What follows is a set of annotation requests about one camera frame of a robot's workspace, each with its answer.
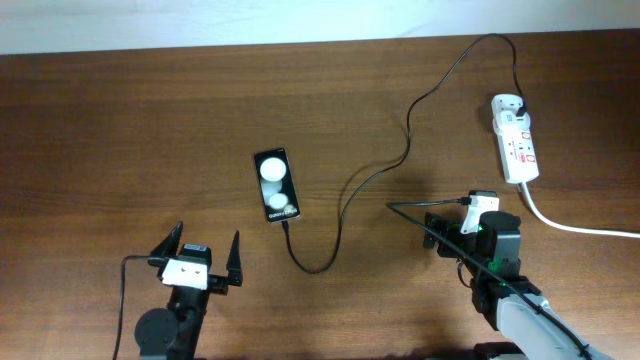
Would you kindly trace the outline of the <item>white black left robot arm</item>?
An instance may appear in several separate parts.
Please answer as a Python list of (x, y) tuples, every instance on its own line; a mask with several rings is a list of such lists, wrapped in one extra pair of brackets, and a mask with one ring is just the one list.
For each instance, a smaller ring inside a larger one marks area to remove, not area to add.
[(171, 289), (168, 303), (138, 320), (134, 338), (141, 359), (193, 359), (212, 295), (225, 296), (243, 284), (240, 234), (235, 233), (225, 275), (210, 272), (212, 251), (196, 244), (181, 244), (183, 224), (177, 223), (147, 257), (158, 269), (160, 282)]

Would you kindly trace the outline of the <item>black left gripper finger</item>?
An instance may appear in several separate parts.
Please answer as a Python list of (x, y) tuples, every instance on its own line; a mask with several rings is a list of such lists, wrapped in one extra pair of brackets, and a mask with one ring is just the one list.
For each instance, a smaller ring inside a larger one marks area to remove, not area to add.
[(243, 271), (240, 257), (240, 232), (236, 231), (230, 248), (227, 264), (227, 282), (229, 286), (241, 287)]
[(163, 267), (177, 255), (184, 224), (179, 221), (170, 233), (150, 252), (147, 263), (152, 267)]

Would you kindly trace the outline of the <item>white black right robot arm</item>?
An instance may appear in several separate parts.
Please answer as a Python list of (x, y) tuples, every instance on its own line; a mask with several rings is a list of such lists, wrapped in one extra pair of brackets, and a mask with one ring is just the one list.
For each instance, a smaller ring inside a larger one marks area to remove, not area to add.
[(606, 359), (553, 311), (542, 291), (520, 273), (521, 220), (503, 211), (480, 215), (476, 231), (426, 213), (424, 246), (455, 258), (472, 274), (472, 303), (508, 344), (478, 345), (485, 359)]

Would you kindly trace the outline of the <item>black flip smartphone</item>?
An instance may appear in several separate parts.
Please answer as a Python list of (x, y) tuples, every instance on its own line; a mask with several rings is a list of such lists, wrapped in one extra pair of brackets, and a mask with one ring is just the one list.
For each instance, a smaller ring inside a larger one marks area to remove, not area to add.
[(299, 218), (301, 209), (284, 148), (253, 155), (266, 220), (281, 223)]

